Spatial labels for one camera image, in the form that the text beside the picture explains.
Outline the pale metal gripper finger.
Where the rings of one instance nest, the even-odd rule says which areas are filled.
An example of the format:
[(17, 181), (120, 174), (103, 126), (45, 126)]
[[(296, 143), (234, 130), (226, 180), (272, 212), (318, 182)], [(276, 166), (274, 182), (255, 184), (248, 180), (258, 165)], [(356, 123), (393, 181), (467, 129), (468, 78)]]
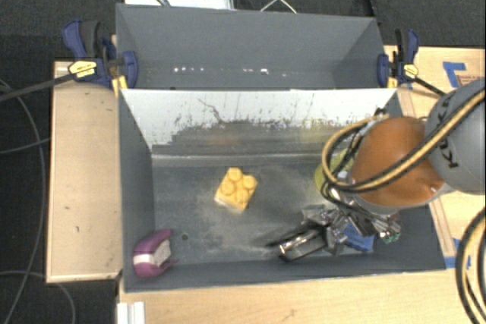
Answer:
[(327, 246), (320, 233), (304, 233), (279, 244), (280, 256), (294, 261), (310, 255)]
[(323, 247), (323, 238), (320, 227), (303, 224), (291, 228), (286, 232), (278, 231), (276, 235), (269, 238), (268, 247), (298, 247), (315, 246)]

